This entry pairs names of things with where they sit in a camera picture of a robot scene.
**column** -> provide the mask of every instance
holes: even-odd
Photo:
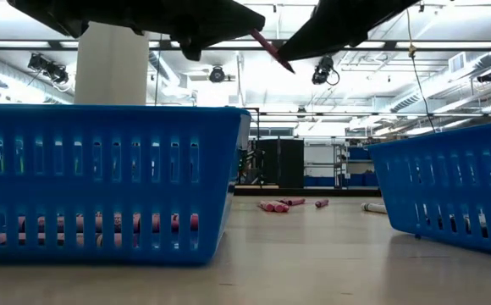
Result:
[[[91,22],[78,46],[74,103],[146,105],[148,53],[145,36]]]

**blue bin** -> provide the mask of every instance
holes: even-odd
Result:
[[[311,177],[311,176],[304,177],[304,186],[317,186],[317,184],[318,184],[317,177]]]
[[[250,120],[237,108],[0,106],[0,261],[208,262]]]
[[[364,174],[364,186],[379,186],[378,177],[375,174]]]
[[[491,125],[369,150],[395,229],[491,251]]]
[[[317,178],[317,184],[318,186],[332,186],[334,187],[334,177],[318,177]]]
[[[370,153],[364,147],[349,147],[349,160],[369,160]]]
[[[349,178],[349,186],[364,186],[364,175],[351,174]]]

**pink toy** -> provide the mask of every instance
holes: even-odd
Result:
[[[261,201],[261,203],[259,203],[259,208],[262,208],[263,210],[267,211],[267,212],[272,212],[273,211],[273,202],[264,202],[264,201]]]
[[[284,210],[285,210],[285,208],[284,208],[284,204],[282,204],[282,203],[276,204],[276,205],[273,207],[273,211],[274,211],[275,213],[282,213]]]
[[[321,199],[321,200],[315,202],[315,206],[317,208],[322,208],[322,207],[328,206],[328,199]]]
[[[285,203],[287,205],[290,205],[290,206],[295,206],[295,205],[299,205],[299,204],[304,204],[306,202],[306,199],[305,198],[285,198],[285,199],[281,199],[279,201],[282,203]]]

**beige floor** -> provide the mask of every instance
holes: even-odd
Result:
[[[0,304],[491,304],[491,255],[392,230],[361,202],[263,213],[237,197],[207,267],[0,267]]]

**spotlight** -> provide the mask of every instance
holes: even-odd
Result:
[[[324,56],[315,67],[313,72],[312,83],[313,85],[321,85],[327,82],[330,73],[334,71],[334,61],[331,56]]]
[[[36,73],[42,73],[56,84],[64,84],[69,81],[69,73],[67,73],[65,66],[47,60],[40,54],[31,54],[27,68]]]
[[[307,112],[307,111],[306,111],[306,108],[305,108],[305,107],[303,107],[303,106],[302,106],[302,107],[298,107],[298,111],[297,111],[297,113],[299,113],[299,114],[304,114],[304,113],[306,113],[306,112]],[[297,115],[296,117],[297,117],[298,119],[304,119],[306,116],[305,116],[305,115]]]
[[[477,77],[477,81],[480,83],[487,82],[487,81],[490,82],[491,81],[491,73]]]
[[[210,73],[210,81],[212,83],[220,83],[225,80],[225,73],[223,72],[223,67],[215,66],[213,67],[212,73]]]

